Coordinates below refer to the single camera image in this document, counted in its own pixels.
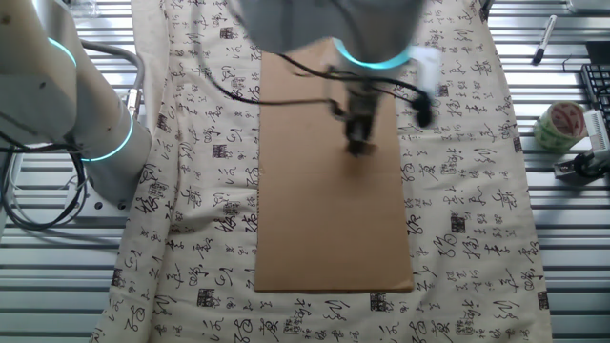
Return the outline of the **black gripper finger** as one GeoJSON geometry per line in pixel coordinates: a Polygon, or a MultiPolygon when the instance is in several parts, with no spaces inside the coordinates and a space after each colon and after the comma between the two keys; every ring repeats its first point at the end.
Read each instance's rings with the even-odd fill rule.
{"type": "Polygon", "coordinates": [[[372,125],[367,121],[349,121],[345,125],[347,152],[352,156],[371,154],[374,146],[370,143],[372,125]]]}

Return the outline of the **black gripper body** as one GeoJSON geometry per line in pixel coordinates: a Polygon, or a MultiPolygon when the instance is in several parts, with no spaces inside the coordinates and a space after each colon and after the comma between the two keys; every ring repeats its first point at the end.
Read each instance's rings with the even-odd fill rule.
{"type": "Polygon", "coordinates": [[[375,123],[380,92],[347,89],[348,110],[346,125],[362,124],[372,127],[375,123]]]}

